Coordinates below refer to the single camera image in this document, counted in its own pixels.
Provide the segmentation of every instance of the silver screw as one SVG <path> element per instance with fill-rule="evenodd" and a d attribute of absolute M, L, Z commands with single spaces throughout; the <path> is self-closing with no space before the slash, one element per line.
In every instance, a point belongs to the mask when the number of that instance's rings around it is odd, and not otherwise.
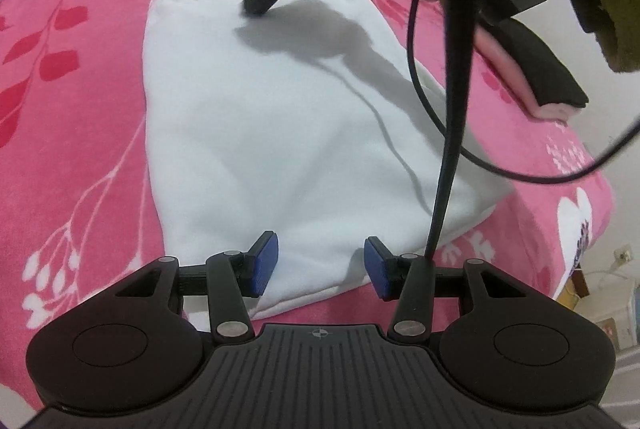
<path fill-rule="evenodd" d="M 244 335 L 249 331 L 249 326 L 240 321 L 225 321 L 220 323 L 216 328 L 216 332 L 218 332 L 223 337 L 239 337 L 240 335 Z"/>
<path fill-rule="evenodd" d="M 394 332 L 405 337 L 417 337 L 422 335 L 427 328 L 418 321 L 400 321 L 394 326 Z"/>

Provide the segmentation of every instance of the crosshair symbol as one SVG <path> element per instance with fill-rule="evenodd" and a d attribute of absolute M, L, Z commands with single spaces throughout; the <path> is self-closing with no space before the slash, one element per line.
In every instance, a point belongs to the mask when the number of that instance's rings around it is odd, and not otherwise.
<path fill-rule="evenodd" d="M 327 335 L 330 335 L 330 333 L 325 330 L 324 328 L 316 328 L 315 330 L 313 330 L 311 332 L 311 334 L 314 337 L 317 337 L 318 339 L 322 339 L 323 337 L 326 337 Z"/>

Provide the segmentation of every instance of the bed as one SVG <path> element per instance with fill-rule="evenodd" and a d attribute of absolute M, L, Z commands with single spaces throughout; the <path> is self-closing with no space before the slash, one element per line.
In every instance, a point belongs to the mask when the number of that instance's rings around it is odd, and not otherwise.
<path fill-rule="evenodd" d="M 0 0 L 0 382 L 36 409 L 24 364 L 35 331 L 165 254 L 145 151 L 141 58 L 151 1 Z M 404 45 L 410 0 L 371 1 Z M 443 82 L 437 4 L 421 3 L 417 58 Z M 484 152 L 503 167 L 555 175 L 591 159 L 570 127 L 527 116 L 478 52 L 468 120 Z M 544 188 L 514 183 L 490 216 L 438 251 L 436 262 L 460 266 L 479 257 L 557 297 L 611 211 L 601 174 Z M 255 326 L 385 326 L 393 308 L 366 284 L 257 315 Z M 441 300 L 434 328 L 455 318 L 455 303 Z"/>

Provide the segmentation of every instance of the white fabric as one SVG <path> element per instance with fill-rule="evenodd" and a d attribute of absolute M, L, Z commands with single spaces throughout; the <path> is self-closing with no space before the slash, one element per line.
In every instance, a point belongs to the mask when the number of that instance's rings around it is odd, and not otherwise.
<path fill-rule="evenodd" d="M 397 253 L 423 247 L 443 140 L 370 0 L 280 0 L 259 19 L 241 1 L 152 1 L 146 147 L 164 246 L 182 265 L 278 234 L 278 266 L 250 309 L 265 317 L 366 283 L 369 235 Z M 509 190 L 461 162 L 442 241 Z M 187 310 L 207 327 L 203 301 Z"/>

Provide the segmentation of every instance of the black cable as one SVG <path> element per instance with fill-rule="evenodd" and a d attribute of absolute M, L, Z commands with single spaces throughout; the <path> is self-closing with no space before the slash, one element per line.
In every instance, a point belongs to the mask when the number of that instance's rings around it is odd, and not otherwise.
<path fill-rule="evenodd" d="M 447 204 L 453 187 L 462 141 L 465 134 L 466 109 L 470 88 L 471 63 L 474 50 L 474 35 L 480 0 L 445 0 L 445 56 L 447 78 L 447 129 L 438 188 L 431 215 L 431 228 L 424 251 L 427 260 L 433 260 L 447 212 Z M 417 2 L 412 0 L 412 10 Z M 411 20 L 411 31 L 415 31 L 415 14 Z M 407 45 L 413 58 L 413 45 Z"/>
<path fill-rule="evenodd" d="M 407 39 L 406 39 L 406 55 L 407 61 L 409 64 L 409 73 L 411 75 L 412 83 L 414 84 L 415 92 L 422 103 L 422 107 L 427 112 L 430 119 L 433 121 L 434 125 L 438 129 L 438 131 L 447 138 L 447 132 L 449 131 L 443 125 L 440 117 L 436 114 L 433 107 L 431 106 L 429 99 L 424 93 L 422 89 L 422 85 L 420 84 L 420 77 L 418 76 L 417 69 L 415 67 L 415 55 L 414 55 L 414 42 L 415 42 L 415 21 L 418 13 L 418 4 L 420 0 L 412 0 L 411 8 L 409 10 L 408 24 L 407 24 Z M 449 94 L 449 76 L 448 76 L 448 60 L 447 60 L 447 95 Z M 447 123 L 449 122 L 449 108 L 447 107 Z M 611 146 L 609 146 L 600 157 L 596 158 L 591 164 L 587 167 L 562 176 L 536 176 L 530 174 L 517 173 L 514 171 L 510 171 L 508 169 L 503 169 L 501 167 L 497 167 L 486 160 L 482 160 L 480 157 L 474 155 L 470 151 L 465 148 L 462 148 L 461 154 L 464 156 L 469 162 L 472 164 L 481 167 L 484 170 L 489 171 L 498 176 L 502 176 L 504 178 L 508 178 L 509 180 L 515 180 L 518 182 L 531 183 L 531 184 L 544 184 L 544 185 L 553 185 L 553 184 L 565 184 L 569 182 L 574 182 L 576 180 L 580 180 L 585 176 L 590 175 L 594 171 L 597 171 L 602 166 L 610 162 L 610 160 L 615 157 L 620 151 L 622 151 L 626 146 L 640 133 L 640 116 L 636 117 L 636 122 L 625 132 L 623 135 L 618 137 L 617 141 L 615 141 Z"/>

